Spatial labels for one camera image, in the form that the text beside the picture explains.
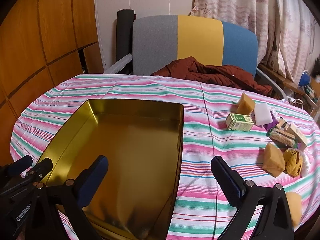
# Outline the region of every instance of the wooden cabinet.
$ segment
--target wooden cabinet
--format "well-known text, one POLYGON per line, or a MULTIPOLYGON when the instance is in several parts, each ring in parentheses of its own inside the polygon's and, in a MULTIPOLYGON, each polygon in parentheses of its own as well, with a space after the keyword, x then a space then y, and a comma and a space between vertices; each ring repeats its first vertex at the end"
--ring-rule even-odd
POLYGON ((90 72, 103 72, 97 41, 94 0, 17 0, 0 25, 0 166, 12 161, 12 128, 23 110, 83 73, 79 48, 90 45, 90 72))
POLYGON ((12 163, 10 141, 12 129, 17 120, 12 113, 8 102, 0 108, 0 117, 0 166, 3 166, 12 163))
POLYGON ((89 74, 103 74, 99 44, 95 43, 84 48, 83 53, 89 74))
POLYGON ((98 41, 94 0, 72 0, 78 48, 98 41))
POLYGON ((53 87, 49 72, 44 68, 15 92, 9 101, 19 116, 28 105, 53 87))
POLYGON ((2 92, 2 89, 0 88, 0 106, 2 105, 2 103, 5 101, 5 97, 4 94, 2 92))
POLYGON ((45 65, 37 0, 18 0, 0 26, 0 76, 5 93, 45 65))
POLYGON ((50 65, 49 70, 55 86, 76 75, 83 74, 77 51, 50 65))
POLYGON ((71 0, 39 0, 39 20, 48 63, 76 49, 71 0))

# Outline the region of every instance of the blue fabric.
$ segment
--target blue fabric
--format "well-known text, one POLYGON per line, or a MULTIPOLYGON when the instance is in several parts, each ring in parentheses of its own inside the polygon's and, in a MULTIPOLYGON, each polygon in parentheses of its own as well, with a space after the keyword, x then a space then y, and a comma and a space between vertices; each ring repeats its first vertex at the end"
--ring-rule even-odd
POLYGON ((238 66, 255 76, 258 59, 257 36, 253 32, 231 23, 222 22, 222 26, 222 65, 238 66))

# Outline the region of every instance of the yellow fabric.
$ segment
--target yellow fabric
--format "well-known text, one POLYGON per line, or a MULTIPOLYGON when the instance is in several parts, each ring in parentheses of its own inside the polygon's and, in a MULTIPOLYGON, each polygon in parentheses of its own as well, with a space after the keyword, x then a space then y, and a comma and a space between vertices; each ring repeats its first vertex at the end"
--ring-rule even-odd
POLYGON ((222 65, 222 22, 178 15, 178 59, 193 56, 204 65, 222 65))

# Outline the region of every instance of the yellow sponge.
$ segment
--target yellow sponge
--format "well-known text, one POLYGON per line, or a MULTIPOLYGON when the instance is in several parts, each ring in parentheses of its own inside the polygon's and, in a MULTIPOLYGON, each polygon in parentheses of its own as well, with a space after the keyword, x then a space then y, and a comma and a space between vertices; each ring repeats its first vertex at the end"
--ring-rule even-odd
POLYGON ((282 151, 272 143, 268 143, 264 149, 262 169, 274 177, 278 177, 285 169, 282 151))
POLYGON ((297 227, 302 216, 301 196, 295 192, 287 192, 285 195, 289 204, 292 225, 297 227))
POLYGON ((237 114, 249 115, 254 110, 256 103, 248 97, 245 93, 242 93, 239 102, 237 103, 237 114))

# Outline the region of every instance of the screw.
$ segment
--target screw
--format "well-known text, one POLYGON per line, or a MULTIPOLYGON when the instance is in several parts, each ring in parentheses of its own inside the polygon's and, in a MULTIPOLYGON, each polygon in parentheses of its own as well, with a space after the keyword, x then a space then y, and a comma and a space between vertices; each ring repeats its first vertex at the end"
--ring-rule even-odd
POLYGON ((282 185, 279 184, 279 183, 276 184, 276 188, 279 189, 279 190, 283 189, 282 185))
POLYGON ((245 183, 249 186, 252 187, 254 185, 254 182, 250 179, 246 180, 245 183))
POLYGON ((41 189, 41 188, 43 187, 43 185, 44 185, 44 184, 40 182, 40 183, 37 185, 37 188, 38 188, 38 189, 41 189))
POLYGON ((75 182, 75 181, 74 181, 73 179, 68 179, 68 180, 66 181, 66 185, 67 185, 67 186, 71 186, 71 185, 73 185, 74 182, 75 182))

